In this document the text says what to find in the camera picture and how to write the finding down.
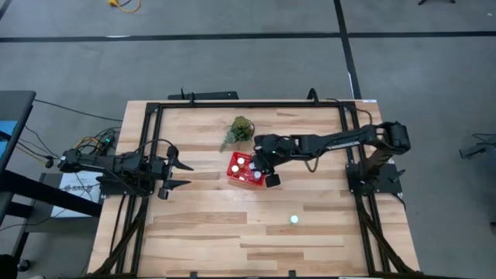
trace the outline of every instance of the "wooden tabletop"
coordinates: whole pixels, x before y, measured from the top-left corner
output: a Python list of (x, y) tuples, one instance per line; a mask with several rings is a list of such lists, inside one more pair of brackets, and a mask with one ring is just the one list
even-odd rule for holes
[[(145, 101), (128, 102), (117, 153), (138, 147), (145, 106)], [(381, 122), (376, 102), (357, 101), (356, 106), (372, 113), (374, 123)], [(324, 154), (314, 174), (302, 162), (278, 166), (282, 183), (274, 188), (234, 183), (226, 176), (231, 155), (234, 150), (251, 153), (253, 142), (234, 144), (222, 153), (219, 146), (238, 115), (254, 122), (257, 135), (341, 132), (336, 108), (166, 108), (160, 138), (174, 143), (180, 160), (195, 171), (174, 172), (174, 178), (192, 182), (172, 191), (168, 201), (150, 197), (139, 276), (188, 276), (190, 271), (199, 276), (287, 276), (289, 270), (300, 276), (367, 274), (346, 181), (346, 152)], [(359, 112), (359, 117), (361, 125), (368, 123), (366, 114)], [(167, 144), (159, 143), (157, 153), (165, 157), (166, 151)], [(384, 236), (406, 264), (418, 270), (402, 204), (392, 195), (376, 197)], [(120, 200), (105, 200), (89, 272), (109, 254)], [(298, 224), (290, 224), (292, 215), (299, 217)], [(380, 270), (377, 244), (370, 238)], [(130, 269), (133, 244), (124, 271)]]

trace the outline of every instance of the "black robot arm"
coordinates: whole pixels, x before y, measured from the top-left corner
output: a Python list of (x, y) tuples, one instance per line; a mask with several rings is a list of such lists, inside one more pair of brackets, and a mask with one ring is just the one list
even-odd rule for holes
[(71, 149), (64, 152), (57, 167), (65, 173), (77, 173), (82, 170), (103, 173), (97, 178), (103, 187), (118, 188), (121, 189), (121, 193), (142, 197), (153, 193), (155, 180), (162, 180), (164, 183), (158, 197), (167, 199), (169, 190), (190, 183), (190, 181), (171, 179), (172, 167), (186, 171), (193, 170), (182, 164), (178, 156), (179, 150), (175, 146), (169, 146), (167, 158), (146, 157), (137, 152), (96, 156)]
[(339, 150), (360, 144), (375, 146), (372, 156), (360, 162), (360, 174), (365, 183), (373, 183), (382, 165), (393, 155), (410, 150), (406, 127), (398, 122), (384, 122), (380, 125), (366, 125), (353, 131), (334, 133), (327, 136), (275, 134), (255, 136), (255, 168), (266, 174), (268, 187), (281, 183), (275, 169), (277, 165), (291, 160), (308, 161), (319, 158), (325, 152)]

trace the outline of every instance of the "red container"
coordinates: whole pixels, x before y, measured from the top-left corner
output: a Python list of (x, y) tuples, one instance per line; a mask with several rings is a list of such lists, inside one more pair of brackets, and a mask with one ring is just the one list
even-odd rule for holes
[[(233, 166), (238, 165), (238, 159), (243, 158), (245, 160), (245, 164), (243, 167), (239, 168), (239, 171), (237, 173), (233, 173), (231, 168)], [(232, 157), (231, 157), (231, 162), (229, 163), (229, 166), (227, 167), (227, 176), (241, 182), (245, 182), (247, 184), (253, 184), (256, 186), (264, 186), (264, 181), (265, 181), (265, 174), (262, 174), (259, 180), (255, 180), (253, 176), (253, 172), (250, 169), (250, 160), (251, 156), (249, 154), (241, 153), (241, 152), (233, 152)]]

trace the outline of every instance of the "small white ball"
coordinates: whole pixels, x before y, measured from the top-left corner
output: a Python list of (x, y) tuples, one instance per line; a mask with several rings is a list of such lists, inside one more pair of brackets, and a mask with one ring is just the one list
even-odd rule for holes
[(298, 222), (298, 217), (296, 215), (293, 215), (291, 217), (291, 223), (296, 224)]

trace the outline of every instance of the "wire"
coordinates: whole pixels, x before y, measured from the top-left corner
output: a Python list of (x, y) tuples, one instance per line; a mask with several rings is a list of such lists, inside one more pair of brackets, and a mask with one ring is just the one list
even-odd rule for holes
[(141, 6), (141, 0), (138, 0), (138, 5), (134, 9), (123, 9), (122, 8), (122, 5), (119, 4), (119, 0), (109, 0), (108, 1), (108, 4), (110, 6), (114, 6), (114, 7), (119, 8), (123, 12), (135, 12), (135, 11), (137, 11), (140, 8), (140, 6)]
[(121, 7), (124, 7), (125, 5), (128, 5), (130, 2), (131, 2), (131, 0), (127, 0), (127, 2), (125, 2), (124, 4), (120, 4), (120, 5), (121, 5)]
[(169, 143), (169, 144), (170, 144), (170, 146), (174, 146), (174, 144), (172, 144), (170, 141), (168, 141), (168, 140), (166, 140), (166, 139), (152, 139), (151, 141), (146, 142), (146, 143), (144, 143), (144, 144), (140, 145), (140, 146), (139, 146), (138, 148), (136, 148), (136, 150), (134, 150), (133, 152), (134, 152), (134, 153), (135, 153), (135, 152), (138, 152), (138, 150), (140, 150), (141, 148), (145, 147), (147, 144), (149, 144), (149, 143), (154, 143), (154, 142), (158, 142), (158, 141), (163, 141), (163, 142)]
[(95, 118), (99, 118), (99, 119), (104, 119), (104, 120), (110, 120), (110, 121), (116, 121), (116, 122), (122, 122), (121, 119), (111, 119), (111, 118), (108, 118), (108, 117), (104, 117), (104, 116), (99, 116), (99, 115), (92, 115), (91, 113), (86, 113), (86, 112), (81, 112), (81, 111), (78, 111), (78, 110), (75, 110), (75, 109), (72, 109), (72, 108), (66, 108), (62, 105), (57, 105), (57, 104), (54, 104), (54, 103), (51, 103), (51, 102), (47, 102), (47, 101), (42, 101), (42, 100), (38, 100), (38, 99), (34, 99), (35, 102), (40, 102), (40, 103), (43, 103), (43, 104), (47, 104), (47, 105), (53, 105), (53, 106), (56, 106), (60, 109), (66, 109), (70, 112), (76, 112), (76, 113), (79, 113), (79, 114), (82, 114), (82, 115), (87, 115), (87, 116), (91, 116), (91, 117), (95, 117)]
[(110, 242), (110, 252), (108, 253), (109, 257), (112, 255), (112, 251), (114, 250), (115, 235), (117, 233), (117, 227), (119, 226), (119, 220), (121, 219), (122, 205), (124, 205), (125, 199), (126, 199), (126, 195), (123, 195), (121, 198), (121, 203), (119, 204), (119, 209), (117, 211), (117, 217), (115, 218), (114, 233), (112, 234), (112, 241)]
[(17, 148), (18, 150), (21, 150), (22, 152), (24, 152), (26, 155), (32, 157), (34, 160), (37, 160), (39, 161), (43, 166), (45, 166), (45, 162), (43, 162), (40, 158), (38, 157), (35, 157), (34, 155), (32, 155), (31, 153), (27, 152), (26, 150), (16, 146), (15, 148)]
[(48, 152), (47, 150), (45, 150), (44, 148), (40, 147), (40, 146), (37, 146), (36, 144), (28, 141), (28, 140), (24, 140), (24, 139), (21, 139), (19, 138), (20, 141), (22, 141), (23, 143), (28, 143), (28, 144), (31, 144), (32, 146), (34, 146), (35, 148), (37, 148), (38, 150), (40, 151), (43, 151), (43, 152)]
[(95, 142), (97, 147), (100, 145), (100, 141), (98, 139), (94, 137), (86, 136), (79, 143), (77, 143), (76, 146), (74, 146), (74, 148), (78, 148), (82, 143), (89, 140)]
[(28, 131), (30, 131), (31, 133), (33, 133), (37, 138), (38, 140), (40, 141), (40, 143), (46, 148), (46, 151), (52, 155), (54, 155), (57, 159), (60, 159), (58, 157), (58, 155), (56, 155), (54, 152), (52, 152), (52, 150), (50, 150), (50, 148), (48, 148), (48, 146), (41, 140), (40, 136), (38, 135), (37, 132), (31, 130), (27, 125), (24, 125), (24, 128), (26, 128)]
[(351, 107), (351, 106), (345, 105), (345, 104), (343, 104), (343, 102), (341, 102), (340, 100), (338, 100), (336, 98), (327, 98), (326, 100), (333, 100), (334, 102), (337, 102), (338, 104), (341, 104), (342, 106), (347, 108), (349, 111), (354, 110), (355, 112), (365, 112), (369, 116), (369, 124), (372, 125), (372, 122), (373, 122), (372, 121), (372, 114), (369, 111), (366, 111), (365, 109), (357, 108), (356, 106)]
[(39, 222), (36, 222), (36, 223), (33, 223), (33, 224), (15, 224), (15, 225), (11, 225), (11, 226), (7, 226), (3, 229), (0, 229), (0, 232), (3, 232), (5, 231), (6, 229), (10, 229), (10, 228), (13, 228), (13, 227), (16, 227), (16, 226), (38, 226), (39, 224), (43, 223), (43, 222), (46, 222), (52, 218), (56, 218), (57, 216), (59, 216), (62, 212), (66, 211), (67, 209), (64, 208), (63, 210), (61, 210), (60, 212), (58, 212), (55, 216), (51, 216), (51, 217), (48, 217), (48, 218), (45, 218)]
[(82, 145), (82, 146), (78, 146), (76, 148), (77, 151), (80, 151), (82, 149), (84, 149), (85, 147), (93, 147), (95, 150), (98, 150), (100, 151), (101, 153), (103, 153), (103, 150), (101, 150), (98, 146), (92, 146), (91, 144), (85, 144), (85, 145)]
[(305, 166), (307, 166), (308, 171), (310, 171), (311, 173), (314, 173), (317, 170), (317, 167), (319, 166), (319, 157), (315, 158), (315, 166), (313, 167), (313, 169), (310, 168), (310, 164), (308, 163), (308, 161), (307, 160), (305, 161)]
[(25, 146), (25, 145), (24, 145), (24, 144), (22, 144), (22, 143), (19, 143), (19, 142), (18, 142), (17, 144), (19, 144), (20, 146), (22, 146), (22, 147), (26, 148), (29, 152), (31, 152), (31, 153), (33, 153), (33, 154), (35, 154), (35, 155), (39, 156), (39, 157), (42, 157), (42, 158), (45, 158), (45, 159), (48, 159), (48, 160), (53, 159), (53, 158), (51, 158), (51, 156), (48, 156), (48, 155), (42, 155), (42, 154), (40, 154), (40, 153), (36, 153), (36, 152), (32, 151), (29, 147)]

